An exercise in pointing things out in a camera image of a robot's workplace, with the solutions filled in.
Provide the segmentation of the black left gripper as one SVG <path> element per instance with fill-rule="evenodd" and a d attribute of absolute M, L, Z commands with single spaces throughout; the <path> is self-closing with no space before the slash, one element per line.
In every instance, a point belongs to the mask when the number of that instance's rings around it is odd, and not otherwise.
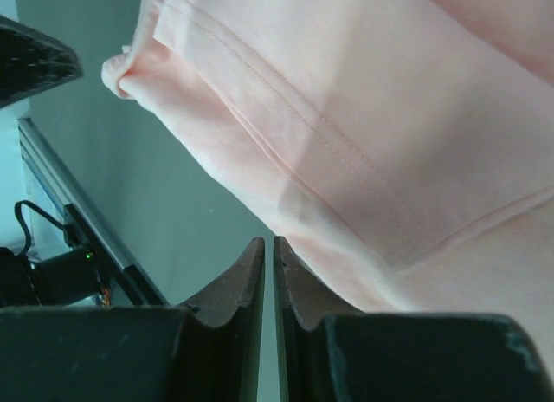
<path fill-rule="evenodd" d="M 1 17 L 1 107 L 78 80 L 83 69 L 68 45 Z"/>

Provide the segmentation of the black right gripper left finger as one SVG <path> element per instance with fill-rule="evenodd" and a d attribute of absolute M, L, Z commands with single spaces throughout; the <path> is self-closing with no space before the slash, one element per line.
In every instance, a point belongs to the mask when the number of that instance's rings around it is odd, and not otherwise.
<path fill-rule="evenodd" d="M 265 245 L 177 306 L 1 312 L 4 401 L 254 401 Z"/>

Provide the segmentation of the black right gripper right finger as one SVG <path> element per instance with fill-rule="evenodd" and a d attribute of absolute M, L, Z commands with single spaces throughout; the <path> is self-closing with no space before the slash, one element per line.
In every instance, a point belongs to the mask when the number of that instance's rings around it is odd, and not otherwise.
<path fill-rule="evenodd" d="M 274 239 L 284 401 L 550 401 L 553 382 L 514 320 L 498 314 L 357 310 Z"/>

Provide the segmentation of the pink t shirt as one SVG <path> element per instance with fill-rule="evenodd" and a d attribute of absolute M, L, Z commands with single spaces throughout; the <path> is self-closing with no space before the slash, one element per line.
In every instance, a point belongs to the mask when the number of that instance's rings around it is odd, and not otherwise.
<path fill-rule="evenodd" d="M 142 0 L 104 84 L 364 311 L 553 363 L 553 0 Z"/>

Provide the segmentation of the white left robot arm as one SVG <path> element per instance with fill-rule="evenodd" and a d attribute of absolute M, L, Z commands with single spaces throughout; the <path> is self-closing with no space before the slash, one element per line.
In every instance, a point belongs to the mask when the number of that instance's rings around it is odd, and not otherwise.
<path fill-rule="evenodd" d="M 68 45 L 6 16 L 1 17 L 1 108 L 80 79 L 83 69 Z M 29 260 L 33 238 L 23 215 L 28 207 L 61 231 L 72 249 L 39 263 Z M 14 204 L 25 243 L 14 252 L 1 248 L 1 306 L 67 306 L 108 288 L 101 261 L 82 248 L 72 224 L 65 224 L 29 200 Z"/>

